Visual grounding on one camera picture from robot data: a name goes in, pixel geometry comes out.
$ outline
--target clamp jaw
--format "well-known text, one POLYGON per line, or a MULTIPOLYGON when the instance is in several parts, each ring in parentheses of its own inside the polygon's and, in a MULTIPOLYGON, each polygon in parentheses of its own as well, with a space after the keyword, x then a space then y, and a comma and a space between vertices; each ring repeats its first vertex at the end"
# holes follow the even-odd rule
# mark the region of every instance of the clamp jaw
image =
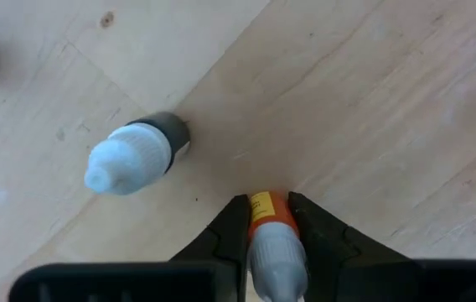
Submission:
MULTIPOLYGON (((304 195, 288 206, 308 260, 306 302, 476 301, 476 260, 413 260, 346 225, 304 195)), ((243 302, 251 208, 238 195, 164 263, 51 264, 15 282, 10 302, 243 302)))

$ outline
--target wood grain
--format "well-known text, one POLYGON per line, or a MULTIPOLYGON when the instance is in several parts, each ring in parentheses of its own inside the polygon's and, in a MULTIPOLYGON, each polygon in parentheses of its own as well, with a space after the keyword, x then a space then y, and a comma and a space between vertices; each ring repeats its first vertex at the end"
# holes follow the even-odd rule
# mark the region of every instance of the wood grain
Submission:
POLYGON ((274 0, 252 22, 263 5, 131 4, 39 8, 64 16, 27 26, 39 47, 9 38, 21 17, 0 35, 28 56, 0 73, 0 299, 41 263, 167 259, 233 195, 265 189, 301 191, 411 257, 476 258, 475 1, 274 0), (203 12, 199 27, 175 8, 203 12), (155 11, 168 18, 142 22, 155 11), (87 146, 177 104, 189 157, 128 197, 82 187, 87 146))

